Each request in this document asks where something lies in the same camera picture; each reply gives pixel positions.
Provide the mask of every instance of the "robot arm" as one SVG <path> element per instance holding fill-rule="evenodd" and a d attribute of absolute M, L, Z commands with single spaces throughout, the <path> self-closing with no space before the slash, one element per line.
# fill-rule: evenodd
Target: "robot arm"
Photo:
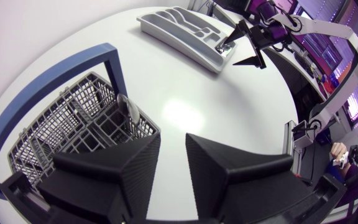
<path fill-rule="evenodd" d="M 315 136 L 327 126 L 331 117 L 358 86 L 358 36 L 348 26 L 288 15 L 281 9 L 279 10 L 282 13 L 279 14 L 276 8 L 278 7 L 273 1 L 265 1 L 258 6 L 257 10 L 265 26 L 257 25 L 248 28 L 245 21 L 240 21 L 236 25 L 234 32 L 226 39 L 224 44 L 246 35 L 251 41 L 256 56 L 237 62 L 235 65 L 255 65 L 261 69 L 265 68 L 260 50 L 277 43 L 282 43 L 284 46 L 290 44 L 289 33 L 293 35 L 315 33 L 340 37 L 347 39 L 349 45 L 355 50 L 351 69 L 335 92 L 324 103 L 316 105 L 312 109 L 309 121 L 303 121 L 294 128 L 293 131 L 304 132 L 294 142 L 296 147 L 303 148 L 314 141 Z"/>
<path fill-rule="evenodd" d="M 331 22 L 313 21 L 295 15 L 291 15 L 291 18 L 296 22 L 296 26 L 294 26 L 284 14 L 277 14 L 272 17 L 272 20 L 290 29 L 293 35 L 316 33 L 347 39 L 349 45 L 355 50 L 355 57 L 353 58 L 351 69 L 345 79 L 343 79 L 335 92 L 324 103 L 316 105 L 310 113 L 308 127 L 310 127 L 311 130 L 308 130 L 307 134 L 311 144 L 314 141 L 315 134 L 318 134 L 327 126 L 333 114 L 341 108 L 358 86 L 358 36 L 348 26 Z"/>

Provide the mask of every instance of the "wall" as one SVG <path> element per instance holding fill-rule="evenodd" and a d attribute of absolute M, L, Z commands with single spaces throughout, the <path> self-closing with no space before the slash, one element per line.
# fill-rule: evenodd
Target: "wall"
<path fill-rule="evenodd" d="M 187 8 L 188 3 L 189 0 L 0 0 L 0 96 L 50 47 L 102 18 L 137 7 Z M 0 222 L 25 221 L 7 201 L 0 200 Z"/>

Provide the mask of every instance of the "dishwasher basket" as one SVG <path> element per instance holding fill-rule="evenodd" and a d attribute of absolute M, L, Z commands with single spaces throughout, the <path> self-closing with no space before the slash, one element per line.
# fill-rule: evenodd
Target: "dishwasher basket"
<path fill-rule="evenodd" d="M 31 125 L 24 129 L 8 153 L 13 173 L 23 172 L 33 189 L 53 171 L 52 155 L 105 149 L 159 132 L 140 111 L 135 127 L 118 110 L 113 88 L 91 72 L 66 88 Z"/>

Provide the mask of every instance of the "cable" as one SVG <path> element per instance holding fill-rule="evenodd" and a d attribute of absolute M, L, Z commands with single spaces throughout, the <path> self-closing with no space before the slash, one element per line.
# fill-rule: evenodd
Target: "cable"
<path fill-rule="evenodd" d="M 282 48 L 277 48 L 277 47 L 275 47 L 274 45 L 272 45 L 272 47 L 273 47 L 273 49 L 274 49 L 275 51 L 277 51 L 277 52 L 282 52 L 282 51 L 284 50 L 286 44 L 285 44 L 284 42 L 282 42 L 282 45 L 283 45 Z"/>
<path fill-rule="evenodd" d="M 200 8 L 197 10 L 197 12 L 199 12 L 199 11 L 201 10 L 201 8 L 204 7 L 207 2 L 209 2 L 209 0 L 206 0 L 206 1 L 204 2 L 204 4 L 202 4 L 202 5 L 200 6 Z"/>
<path fill-rule="evenodd" d="M 306 147 L 303 148 L 303 154 L 302 154 L 301 161 L 303 161 L 303 158 L 304 158 L 305 154 L 306 154 Z"/>
<path fill-rule="evenodd" d="M 316 130 L 313 130 L 313 136 L 314 140 L 316 139 Z M 314 173 L 314 157 L 316 155 L 316 143 L 314 143 L 314 149 L 313 149 L 313 158 L 311 160 L 311 176 L 310 179 L 313 180 L 313 173 Z"/>

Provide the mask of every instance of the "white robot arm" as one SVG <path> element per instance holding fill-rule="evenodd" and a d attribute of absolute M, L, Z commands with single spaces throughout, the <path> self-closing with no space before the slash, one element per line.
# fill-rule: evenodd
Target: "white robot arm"
<path fill-rule="evenodd" d="M 291 15 L 291 18 L 296 22 L 296 26 L 294 26 L 293 21 L 290 21 L 284 14 L 277 14 L 273 16 L 270 21 L 281 23 L 287 27 L 287 30 L 289 29 L 293 35 L 315 33 L 347 39 L 349 45 L 356 51 L 351 69 L 342 83 L 324 103 L 316 105 L 313 108 L 308 122 L 300 123 L 299 128 L 306 131 L 306 133 L 303 135 L 303 138 L 296 139 L 294 143 L 296 147 L 303 148 L 314 141 L 315 135 L 327 126 L 333 114 L 341 108 L 358 86 L 358 36 L 348 26 L 331 22 L 314 21 L 295 15 Z"/>

